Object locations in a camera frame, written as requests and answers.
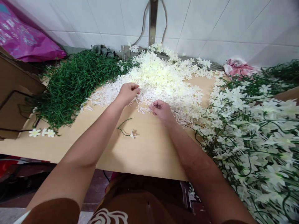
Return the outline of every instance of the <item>pink plastic bag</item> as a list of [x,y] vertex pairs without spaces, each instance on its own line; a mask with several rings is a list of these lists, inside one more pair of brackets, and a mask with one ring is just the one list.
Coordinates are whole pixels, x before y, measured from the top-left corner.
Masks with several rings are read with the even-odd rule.
[[24,62],[62,59],[66,53],[42,32],[21,22],[0,0],[0,46]]
[[257,67],[253,67],[247,64],[246,61],[240,58],[230,58],[223,66],[225,73],[228,76],[240,75],[251,76],[255,73],[259,73],[261,70]]

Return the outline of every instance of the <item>white tile wall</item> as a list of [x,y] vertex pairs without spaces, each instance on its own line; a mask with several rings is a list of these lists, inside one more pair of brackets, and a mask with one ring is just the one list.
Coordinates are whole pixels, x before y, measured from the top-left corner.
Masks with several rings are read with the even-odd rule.
[[[27,23],[55,41],[114,50],[135,42],[148,0],[6,0]],[[239,56],[256,66],[299,58],[299,0],[164,0],[168,28],[164,44],[189,56],[224,63]],[[148,45],[149,12],[139,44]],[[156,42],[165,14],[158,3]]]

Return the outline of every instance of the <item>wooden board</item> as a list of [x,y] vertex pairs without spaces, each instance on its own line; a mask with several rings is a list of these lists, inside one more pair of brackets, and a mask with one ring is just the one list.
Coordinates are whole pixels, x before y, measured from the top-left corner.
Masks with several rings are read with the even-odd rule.
[[[194,77],[190,83],[203,89],[203,106],[208,105],[214,80],[205,77]],[[63,127],[59,130],[61,137],[49,138],[41,135],[33,138],[28,132],[21,133],[17,140],[6,139],[0,141],[0,153],[21,156],[32,159],[46,160],[58,163],[78,137],[101,115],[105,108],[94,106],[93,111],[86,110],[79,114],[71,128]],[[165,127],[159,119],[151,113],[138,113],[136,104],[127,106],[117,127],[126,119],[122,128],[131,132],[136,130],[138,137],[132,139],[124,136],[116,128],[102,154],[97,168],[102,170],[154,176],[175,180],[187,180],[181,167],[178,155]],[[26,123],[26,129],[32,127],[35,116]],[[48,127],[46,122],[40,121],[37,128]],[[194,132],[186,129],[190,136]]]

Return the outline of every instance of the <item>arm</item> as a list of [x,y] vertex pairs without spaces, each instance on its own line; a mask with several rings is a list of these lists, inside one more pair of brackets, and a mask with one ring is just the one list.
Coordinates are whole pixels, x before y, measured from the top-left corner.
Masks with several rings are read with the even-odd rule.
[[30,201],[26,211],[38,204],[56,198],[70,198],[82,206],[96,164],[105,150],[119,117],[139,93],[134,83],[124,84],[113,103],[77,139],[62,160]]
[[176,122],[169,105],[157,100],[149,108],[168,129],[186,175],[209,213],[212,223],[221,224],[227,220],[256,223],[217,165]]

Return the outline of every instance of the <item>hand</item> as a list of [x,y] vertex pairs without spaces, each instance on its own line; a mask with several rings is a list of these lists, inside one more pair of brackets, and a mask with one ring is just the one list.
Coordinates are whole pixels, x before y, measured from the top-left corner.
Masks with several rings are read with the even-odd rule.
[[171,125],[176,124],[176,120],[171,112],[168,103],[165,103],[162,100],[156,100],[151,105],[149,105],[149,109],[153,112],[154,115],[157,115],[161,119],[162,123],[166,127],[170,127]]
[[139,85],[135,83],[123,84],[115,100],[123,106],[127,106],[140,93]]

